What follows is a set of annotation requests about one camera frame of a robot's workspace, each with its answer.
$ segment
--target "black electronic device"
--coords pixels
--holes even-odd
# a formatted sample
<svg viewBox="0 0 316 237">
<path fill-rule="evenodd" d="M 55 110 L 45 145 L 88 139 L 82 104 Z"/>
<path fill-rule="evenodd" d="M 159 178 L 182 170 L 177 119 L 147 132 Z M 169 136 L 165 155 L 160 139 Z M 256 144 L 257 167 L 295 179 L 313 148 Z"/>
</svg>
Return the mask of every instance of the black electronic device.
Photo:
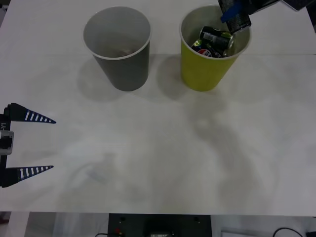
<svg viewBox="0 0 316 237">
<path fill-rule="evenodd" d="M 110 214 L 108 233 L 124 237 L 212 237 L 211 217 Z"/>
</svg>

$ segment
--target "robotic arm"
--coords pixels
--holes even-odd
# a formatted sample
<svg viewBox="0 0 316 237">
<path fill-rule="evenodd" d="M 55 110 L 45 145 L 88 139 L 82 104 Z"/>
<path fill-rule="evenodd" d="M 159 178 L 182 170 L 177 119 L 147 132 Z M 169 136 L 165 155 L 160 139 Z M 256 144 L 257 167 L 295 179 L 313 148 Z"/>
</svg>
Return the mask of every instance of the robotic arm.
<svg viewBox="0 0 316 237">
<path fill-rule="evenodd" d="M 0 186 L 5 188 L 22 180 L 31 178 L 51 168 L 48 166 L 6 168 L 7 156 L 12 153 L 14 133 L 10 131 L 11 121 L 56 123 L 54 120 L 11 103 L 0 114 Z"/>
</svg>

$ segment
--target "green can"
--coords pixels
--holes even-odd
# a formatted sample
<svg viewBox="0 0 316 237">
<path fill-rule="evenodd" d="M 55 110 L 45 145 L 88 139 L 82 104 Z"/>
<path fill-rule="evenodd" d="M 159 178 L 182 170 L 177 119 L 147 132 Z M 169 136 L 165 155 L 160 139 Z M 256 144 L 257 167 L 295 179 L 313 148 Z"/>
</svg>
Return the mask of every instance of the green can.
<svg viewBox="0 0 316 237">
<path fill-rule="evenodd" d="M 199 37 L 209 41 L 213 47 L 220 50 L 230 49 L 234 43 L 234 36 L 231 33 L 210 26 L 204 26 Z"/>
</svg>

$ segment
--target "cable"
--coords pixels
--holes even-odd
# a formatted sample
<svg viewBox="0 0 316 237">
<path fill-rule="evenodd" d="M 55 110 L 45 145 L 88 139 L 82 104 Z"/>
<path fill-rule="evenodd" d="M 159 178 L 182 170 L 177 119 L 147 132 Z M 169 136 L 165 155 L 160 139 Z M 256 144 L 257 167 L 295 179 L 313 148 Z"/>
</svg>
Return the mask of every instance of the cable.
<svg viewBox="0 0 316 237">
<path fill-rule="evenodd" d="M 300 237 L 303 237 L 300 233 L 298 233 L 296 230 L 288 228 L 288 227 L 282 227 L 282 228 L 278 228 L 274 233 L 272 237 L 275 237 L 277 232 L 280 230 L 290 230 L 290 231 L 294 231 L 296 234 L 298 234 Z"/>
<path fill-rule="evenodd" d="M 122 234 L 120 235 L 120 234 L 98 233 L 98 234 L 95 235 L 95 237 L 97 237 L 97 236 L 116 236 L 116 237 L 121 237 L 123 235 Z"/>
</svg>

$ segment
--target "paper cup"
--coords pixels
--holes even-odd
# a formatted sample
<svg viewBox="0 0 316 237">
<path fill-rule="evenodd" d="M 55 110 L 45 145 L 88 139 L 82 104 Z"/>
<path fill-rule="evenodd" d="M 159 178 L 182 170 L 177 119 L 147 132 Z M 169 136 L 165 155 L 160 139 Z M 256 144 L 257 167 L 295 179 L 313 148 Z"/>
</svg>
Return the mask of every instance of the paper cup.
<svg viewBox="0 0 316 237">
<path fill-rule="evenodd" d="M 148 77 L 151 26 L 143 13 L 115 6 L 94 14 L 83 41 L 112 85 L 123 91 L 140 88 Z"/>
<path fill-rule="evenodd" d="M 180 25 L 181 75 L 185 84 L 193 90 L 213 89 L 249 45 L 251 33 L 248 28 L 236 34 L 230 57 L 211 58 L 191 49 L 192 44 L 199 38 L 203 26 L 228 31 L 226 23 L 220 20 L 221 16 L 222 11 L 219 6 L 202 6 L 190 11 Z"/>
</svg>

